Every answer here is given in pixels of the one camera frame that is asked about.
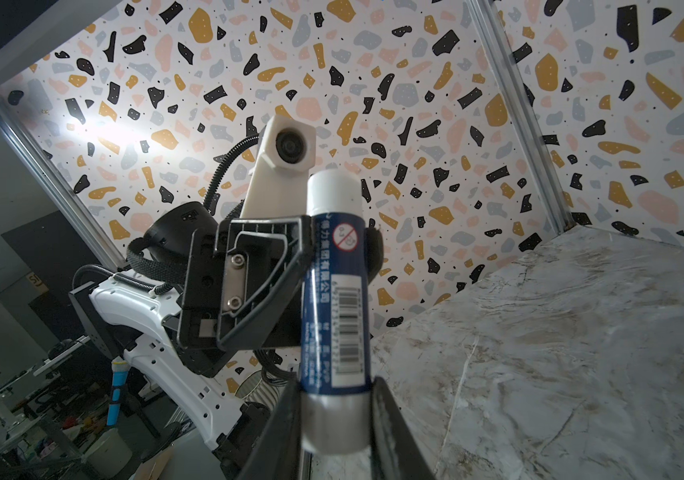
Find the blue white glue stick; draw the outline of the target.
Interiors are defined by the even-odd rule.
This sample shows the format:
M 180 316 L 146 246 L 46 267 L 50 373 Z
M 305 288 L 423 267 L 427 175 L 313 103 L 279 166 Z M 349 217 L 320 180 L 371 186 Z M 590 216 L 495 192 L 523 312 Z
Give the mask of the blue white glue stick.
M 361 182 L 325 170 L 308 182 L 313 254 L 301 337 L 302 446 L 348 455 L 370 443 L 368 271 Z

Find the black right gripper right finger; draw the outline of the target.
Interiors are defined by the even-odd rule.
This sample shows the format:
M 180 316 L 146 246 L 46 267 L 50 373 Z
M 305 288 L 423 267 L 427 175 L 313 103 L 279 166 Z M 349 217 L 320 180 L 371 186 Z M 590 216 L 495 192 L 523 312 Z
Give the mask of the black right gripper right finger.
M 433 480 L 435 476 L 382 377 L 373 381 L 370 404 L 372 478 Z

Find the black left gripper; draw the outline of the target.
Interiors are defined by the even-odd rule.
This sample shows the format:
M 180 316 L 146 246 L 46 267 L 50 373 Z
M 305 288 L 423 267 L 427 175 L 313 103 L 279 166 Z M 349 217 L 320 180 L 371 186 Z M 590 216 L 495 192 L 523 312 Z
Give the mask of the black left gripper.
M 216 375 L 240 351 L 297 347 L 301 290 L 313 254 L 307 215 L 234 219 L 192 237 L 176 350 L 199 375 Z M 384 264 L 384 239 L 365 229 L 372 282 Z

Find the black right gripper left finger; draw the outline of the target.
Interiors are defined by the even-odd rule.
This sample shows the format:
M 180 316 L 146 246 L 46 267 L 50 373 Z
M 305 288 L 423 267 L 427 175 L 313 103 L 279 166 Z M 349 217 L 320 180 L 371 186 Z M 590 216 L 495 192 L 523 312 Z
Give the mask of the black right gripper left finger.
M 299 479 L 301 438 L 301 386 L 294 379 L 285 386 L 238 479 Z

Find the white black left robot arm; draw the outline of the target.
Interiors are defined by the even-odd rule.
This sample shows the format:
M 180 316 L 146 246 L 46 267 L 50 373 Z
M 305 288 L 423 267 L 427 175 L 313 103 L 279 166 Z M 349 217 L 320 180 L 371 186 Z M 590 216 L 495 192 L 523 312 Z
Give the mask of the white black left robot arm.
M 148 247 L 178 261 L 71 294 L 114 361 L 110 423 L 135 369 L 181 408 L 232 476 L 280 444 L 291 455 L 371 444 L 367 287 L 382 239 L 359 214 L 326 202 L 302 216 L 216 222 L 191 202 L 131 251 Z

